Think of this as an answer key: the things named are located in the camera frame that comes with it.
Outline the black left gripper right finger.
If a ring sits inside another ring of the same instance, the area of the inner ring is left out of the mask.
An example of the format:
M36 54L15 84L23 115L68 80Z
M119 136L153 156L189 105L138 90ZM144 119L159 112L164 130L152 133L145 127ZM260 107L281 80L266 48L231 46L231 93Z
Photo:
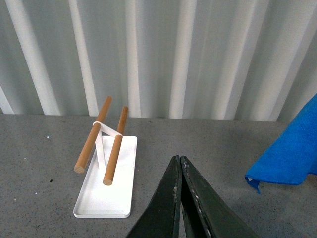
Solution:
M190 160L182 156L182 212L188 238L257 238L221 199Z

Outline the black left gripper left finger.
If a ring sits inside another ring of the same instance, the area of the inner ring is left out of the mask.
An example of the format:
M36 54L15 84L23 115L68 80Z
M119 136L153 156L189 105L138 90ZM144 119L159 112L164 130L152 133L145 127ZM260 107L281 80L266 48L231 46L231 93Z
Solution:
M177 238L179 236L182 189L180 157L170 160L147 208L128 238Z

